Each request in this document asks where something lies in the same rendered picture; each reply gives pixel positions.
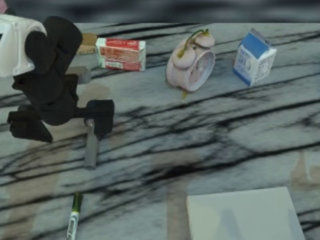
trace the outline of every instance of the blue carton top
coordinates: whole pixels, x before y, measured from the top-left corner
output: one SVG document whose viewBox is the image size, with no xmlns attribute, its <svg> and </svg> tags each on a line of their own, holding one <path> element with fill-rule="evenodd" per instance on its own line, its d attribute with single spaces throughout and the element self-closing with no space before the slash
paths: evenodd
<svg viewBox="0 0 320 240">
<path fill-rule="evenodd" d="M 271 44 L 254 29 L 251 29 L 240 44 L 250 51 L 256 59 L 259 59 L 262 54 L 272 47 Z"/>
</svg>

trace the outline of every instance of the marble table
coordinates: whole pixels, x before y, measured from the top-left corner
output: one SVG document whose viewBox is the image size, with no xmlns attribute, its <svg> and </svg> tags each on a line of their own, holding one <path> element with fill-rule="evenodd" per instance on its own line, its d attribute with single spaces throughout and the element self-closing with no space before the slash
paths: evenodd
<svg viewBox="0 0 320 240">
<path fill-rule="evenodd" d="M 189 240 L 186 196 L 288 187 L 306 240 L 320 235 L 319 24 L 78 24 L 86 33 L 147 42 L 145 72 L 99 69 L 79 104 L 112 98 L 114 131 L 98 168 L 83 169 L 81 120 L 49 127 L 54 143 L 15 139 L 9 111 L 26 102 L 0 89 L 0 240 L 63 240 L 74 192 L 84 199 L 77 240 Z M 232 72 L 239 41 L 256 28 L 277 47 L 268 78 L 248 88 Z M 207 83 L 182 99 L 166 84 L 172 49 L 199 28 L 216 38 Z"/>
</svg>

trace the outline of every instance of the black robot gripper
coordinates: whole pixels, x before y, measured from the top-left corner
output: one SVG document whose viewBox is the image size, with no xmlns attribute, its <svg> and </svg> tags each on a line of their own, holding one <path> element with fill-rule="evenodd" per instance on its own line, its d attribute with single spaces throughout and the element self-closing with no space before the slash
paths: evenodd
<svg viewBox="0 0 320 240">
<path fill-rule="evenodd" d="M 25 41 L 25 54 L 34 70 L 14 76 L 12 88 L 22 91 L 30 104 L 9 113 L 7 122 L 15 138 L 52 143 L 53 137 L 44 125 L 59 126 L 74 118 L 95 122 L 94 134 L 102 139 L 113 128 L 115 105 L 112 100 L 92 100 L 77 107 L 78 75 L 66 74 L 82 34 L 70 21 L 48 17 L 43 26 L 47 35 L 32 31 Z"/>
</svg>

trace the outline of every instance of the green marker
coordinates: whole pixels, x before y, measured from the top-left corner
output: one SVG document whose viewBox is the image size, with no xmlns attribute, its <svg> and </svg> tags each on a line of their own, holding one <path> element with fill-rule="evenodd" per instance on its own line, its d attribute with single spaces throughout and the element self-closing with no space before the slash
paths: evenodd
<svg viewBox="0 0 320 240">
<path fill-rule="evenodd" d="M 69 219 L 68 231 L 66 233 L 67 240 L 76 240 L 76 233 L 80 215 L 80 208 L 83 195 L 81 193 L 75 193 L 73 196 L 72 211 Z"/>
</svg>

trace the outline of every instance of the blue and white carton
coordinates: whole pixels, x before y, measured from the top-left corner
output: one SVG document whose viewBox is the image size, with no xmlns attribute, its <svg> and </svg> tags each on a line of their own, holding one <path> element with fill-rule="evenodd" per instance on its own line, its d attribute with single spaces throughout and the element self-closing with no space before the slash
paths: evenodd
<svg viewBox="0 0 320 240">
<path fill-rule="evenodd" d="M 233 72 L 247 85 L 253 86 L 271 71 L 277 49 L 255 29 L 239 44 Z"/>
</svg>

